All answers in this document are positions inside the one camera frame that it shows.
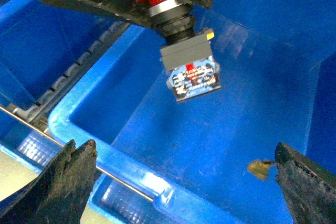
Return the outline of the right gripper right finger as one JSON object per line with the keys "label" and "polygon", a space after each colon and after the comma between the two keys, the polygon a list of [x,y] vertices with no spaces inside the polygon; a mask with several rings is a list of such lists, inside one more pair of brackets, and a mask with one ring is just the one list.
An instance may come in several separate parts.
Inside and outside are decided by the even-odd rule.
{"label": "right gripper right finger", "polygon": [[335,174],[288,144],[275,149],[276,181],[294,223],[335,223]]}

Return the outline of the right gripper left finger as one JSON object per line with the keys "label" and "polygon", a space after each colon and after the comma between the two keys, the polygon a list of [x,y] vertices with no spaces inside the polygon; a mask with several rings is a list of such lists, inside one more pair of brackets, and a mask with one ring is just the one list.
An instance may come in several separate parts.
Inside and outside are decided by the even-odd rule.
{"label": "right gripper left finger", "polygon": [[1,223],[80,223],[96,164],[63,147],[30,183],[1,201]]}

